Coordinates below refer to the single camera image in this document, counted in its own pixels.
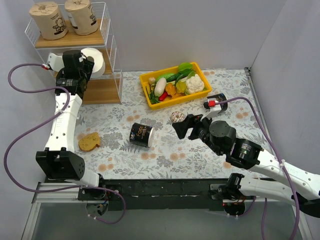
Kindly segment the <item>white toilet paper roll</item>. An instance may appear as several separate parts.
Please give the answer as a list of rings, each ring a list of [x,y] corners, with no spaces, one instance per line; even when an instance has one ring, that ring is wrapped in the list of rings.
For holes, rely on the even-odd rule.
[[[51,58],[61,58],[63,56],[63,53],[61,53],[61,52],[51,52],[50,56],[51,56]]]
[[[86,47],[80,50],[88,60],[93,60],[93,69],[91,77],[94,79],[100,78],[106,69],[105,60],[101,51],[96,48]]]

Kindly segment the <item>brown paper roll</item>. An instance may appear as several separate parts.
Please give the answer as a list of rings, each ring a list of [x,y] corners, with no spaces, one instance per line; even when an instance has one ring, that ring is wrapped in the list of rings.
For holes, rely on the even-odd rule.
[[[77,35],[86,36],[98,30],[99,25],[90,0],[66,0],[64,9]]]
[[[45,40],[58,40],[68,33],[65,19],[54,1],[35,3],[29,14]]]

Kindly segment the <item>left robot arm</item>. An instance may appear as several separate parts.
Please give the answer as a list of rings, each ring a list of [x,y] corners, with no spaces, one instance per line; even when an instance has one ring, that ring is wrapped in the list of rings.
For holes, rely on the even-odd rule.
[[[103,54],[91,47],[67,50],[62,55],[51,53],[48,65],[57,72],[55,77],[55,113],[50,136],[43,151],[35,159],[49,180],[66,181],[88,186],[95,200],[106,196],[106,187],[99,174],[85,167],[82,157],[75,154],[74,132],[79,108],[90,78],[105,72]]]

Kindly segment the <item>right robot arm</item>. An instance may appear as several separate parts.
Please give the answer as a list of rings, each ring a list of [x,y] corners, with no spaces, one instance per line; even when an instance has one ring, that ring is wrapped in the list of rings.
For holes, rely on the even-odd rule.
[[[179,139],[191,129],[189,140],[200,139],[216,155],[225,156],[233,167],[260,173],[271,180],[255,179],[233,173],[225,185],[211,189],[211,195],[221,200],[236,200],[257,196],[298,206],[303,213],[320,216],[320,177],[277,158],[260,145],[236,137],[236,129],[227,122],[212,121],[202,115],[189,114],[172,127]]]

